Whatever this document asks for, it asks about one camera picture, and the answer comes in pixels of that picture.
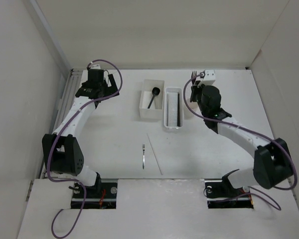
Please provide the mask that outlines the black chopstick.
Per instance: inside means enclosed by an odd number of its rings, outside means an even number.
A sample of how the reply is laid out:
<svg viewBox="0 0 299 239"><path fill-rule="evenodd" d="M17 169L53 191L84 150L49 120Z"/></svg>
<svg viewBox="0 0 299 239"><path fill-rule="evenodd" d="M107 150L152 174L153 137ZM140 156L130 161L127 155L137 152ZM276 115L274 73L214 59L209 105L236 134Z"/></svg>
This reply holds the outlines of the black chopstick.
<svg viewBox="0 0 299 239"><path fill-rule="evenodd" d="M168 92L164 94L164 126L168 127Z"/></svg>

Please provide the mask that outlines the silver chopstick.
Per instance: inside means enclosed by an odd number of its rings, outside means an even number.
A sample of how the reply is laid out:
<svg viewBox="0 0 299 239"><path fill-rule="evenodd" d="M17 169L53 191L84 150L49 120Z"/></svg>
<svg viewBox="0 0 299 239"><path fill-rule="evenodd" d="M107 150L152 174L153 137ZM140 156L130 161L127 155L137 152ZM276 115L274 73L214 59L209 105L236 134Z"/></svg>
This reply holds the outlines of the silver chopstick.
<svg viewBox="0 0 299 239"><path fill-rule="evenodd" d="M180 93L177 93L177 127L180 127Z"/></svg>

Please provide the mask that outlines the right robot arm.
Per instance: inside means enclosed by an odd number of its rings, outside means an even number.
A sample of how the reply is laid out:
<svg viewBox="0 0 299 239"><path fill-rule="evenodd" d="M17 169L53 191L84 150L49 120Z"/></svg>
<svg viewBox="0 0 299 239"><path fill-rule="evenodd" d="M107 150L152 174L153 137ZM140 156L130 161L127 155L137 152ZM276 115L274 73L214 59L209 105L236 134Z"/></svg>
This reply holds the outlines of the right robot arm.
<svg viewBox="0 0 299 239"><path fill-rule="evenodd" d="M253 158L253 167L234 170L223 176L221 191L233 196L239 188L259 185L265 189L276 187L295 173L287 143L243 127L221 108L221 95L215 86L200 82L191 86L190 101L198 104L205 125L216 134L228 138Z"/></svg>

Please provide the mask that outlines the grey metal chopstick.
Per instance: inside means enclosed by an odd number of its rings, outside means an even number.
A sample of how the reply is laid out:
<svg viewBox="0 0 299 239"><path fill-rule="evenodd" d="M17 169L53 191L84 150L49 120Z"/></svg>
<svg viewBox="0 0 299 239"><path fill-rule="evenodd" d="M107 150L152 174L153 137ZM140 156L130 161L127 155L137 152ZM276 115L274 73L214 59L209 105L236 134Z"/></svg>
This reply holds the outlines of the grey metal chopstick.
<svg viewBox="0 0 299 239"><path fill-rule="evenodd" d="M181 93L180 93L180 123L181 123L180 127L183 127L183 101L182 101Z"/></svg>

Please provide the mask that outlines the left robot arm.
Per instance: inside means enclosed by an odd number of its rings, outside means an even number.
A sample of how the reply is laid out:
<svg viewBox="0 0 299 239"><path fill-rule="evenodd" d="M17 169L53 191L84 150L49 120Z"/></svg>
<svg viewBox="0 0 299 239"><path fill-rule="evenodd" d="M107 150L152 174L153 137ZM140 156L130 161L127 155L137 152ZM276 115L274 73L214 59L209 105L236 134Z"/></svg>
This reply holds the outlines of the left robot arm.
<svg viewBox="0 0 299 239"><path fill-rule="evenodd" d="M84 185L84 191L94 198L100 195L100 174L91 170L84 162L84 155L77 137L89 116L98 104L119 95L113 74L106 70L89 69L75 94L73 105L60 126L42 138L44 163L48 177L51 172L65 174Z"/></svg>

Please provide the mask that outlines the black spoon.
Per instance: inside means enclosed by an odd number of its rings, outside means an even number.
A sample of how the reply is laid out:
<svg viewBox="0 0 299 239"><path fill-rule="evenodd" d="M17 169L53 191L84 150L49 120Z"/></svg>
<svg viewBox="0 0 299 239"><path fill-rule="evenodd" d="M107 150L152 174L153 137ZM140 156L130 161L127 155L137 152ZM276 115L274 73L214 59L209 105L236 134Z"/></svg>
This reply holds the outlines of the black spoon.
<svg viewBox="0 0 299 239"><path fill-rule="evenodd" d="M155 99L160 95L160 88L158 87L153 87L152 91L151 91L151 99L148 103L147 109L156 109L155 106Z"/></svg>

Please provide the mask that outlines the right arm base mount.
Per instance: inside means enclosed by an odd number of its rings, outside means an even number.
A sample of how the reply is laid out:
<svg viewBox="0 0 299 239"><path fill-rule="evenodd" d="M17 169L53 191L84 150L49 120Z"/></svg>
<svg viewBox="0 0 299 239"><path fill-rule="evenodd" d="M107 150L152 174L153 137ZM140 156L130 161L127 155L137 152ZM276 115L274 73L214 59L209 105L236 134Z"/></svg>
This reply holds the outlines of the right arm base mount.
<svg viewBox="0 0 299 239"><path fill-rule="evenodd" d="M244 195L242 188L235 189L222 179L205 179L203 191L209 209L253 209L250 195Z"/></svg>

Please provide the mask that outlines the brown wooden fork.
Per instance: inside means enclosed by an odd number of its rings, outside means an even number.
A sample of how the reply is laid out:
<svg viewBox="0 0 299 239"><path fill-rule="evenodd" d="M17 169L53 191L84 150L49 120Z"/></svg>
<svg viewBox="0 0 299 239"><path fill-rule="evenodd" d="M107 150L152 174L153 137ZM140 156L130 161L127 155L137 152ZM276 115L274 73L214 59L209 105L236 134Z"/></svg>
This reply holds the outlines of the brown wooden fork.
<svg viewBox="0 0 299 239"><path fill-rule="evenodd" d="M196 76L197 76L197 72L196 71L192 71L192 73L191 73L191 83L192 83L192 85L195 84Z"/></svg>

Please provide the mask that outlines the white chopstick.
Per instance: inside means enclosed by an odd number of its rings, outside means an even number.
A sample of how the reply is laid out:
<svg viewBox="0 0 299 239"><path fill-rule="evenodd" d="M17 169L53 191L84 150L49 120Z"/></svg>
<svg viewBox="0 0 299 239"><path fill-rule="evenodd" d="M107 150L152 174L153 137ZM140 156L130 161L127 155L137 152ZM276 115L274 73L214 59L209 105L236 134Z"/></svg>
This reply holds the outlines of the white chopstick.
<svg viewBox="0 0 299 239"><path fill-rule="evenodd" d="M147 133L147 137L148 137L148 140L149 140L149 144L150 144L150 146L151 146L151 149L152 149L152 151L153 151L153 154L154 154L154 157L155 157L155 161L156 161L156 163L157 163L157 166L158 166L158 169L159 169L159 171L160 171L160 174L161 174L161 176L163 176L163 171L162 171L161 166L160 166L160 164L159 164L159 160L158 160L158 158L157 158L156 152L155 152L154 147L153 147L153 144L152 144L152 142L151 142L149 133Z"/></svg>

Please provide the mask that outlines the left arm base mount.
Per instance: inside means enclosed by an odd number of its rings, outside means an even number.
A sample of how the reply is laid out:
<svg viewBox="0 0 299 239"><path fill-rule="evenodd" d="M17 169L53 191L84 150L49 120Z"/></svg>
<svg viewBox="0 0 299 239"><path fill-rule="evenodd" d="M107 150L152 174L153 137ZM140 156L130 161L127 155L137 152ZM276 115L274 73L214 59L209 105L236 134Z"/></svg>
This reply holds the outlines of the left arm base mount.
<svg viewBox="0 0 299 239"><path fill-rule="evenodd" d="M72 198L70 202L71 209L80 209L84 196L82 186L78 183L74 183L73 186L69 186L69 189L72 190ZM83 209L116 209L118 180L103 180L100 189L86 187L86 191L87 196Z"/></svg>

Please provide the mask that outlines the small silver fork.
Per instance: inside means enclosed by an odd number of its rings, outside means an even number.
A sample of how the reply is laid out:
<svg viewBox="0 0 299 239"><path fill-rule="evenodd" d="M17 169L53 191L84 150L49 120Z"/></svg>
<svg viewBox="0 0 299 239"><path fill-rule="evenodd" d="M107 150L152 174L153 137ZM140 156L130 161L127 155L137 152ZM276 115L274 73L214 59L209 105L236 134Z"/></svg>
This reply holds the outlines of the small silver fork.
<svg viewBox="0 0 299 239"><path fill-rule="evenodd" d="M142 160L142 169L145 169L145 150L146 150L146 145L143 143L142 145L142 151L143 151L143 160Z"/></svg>

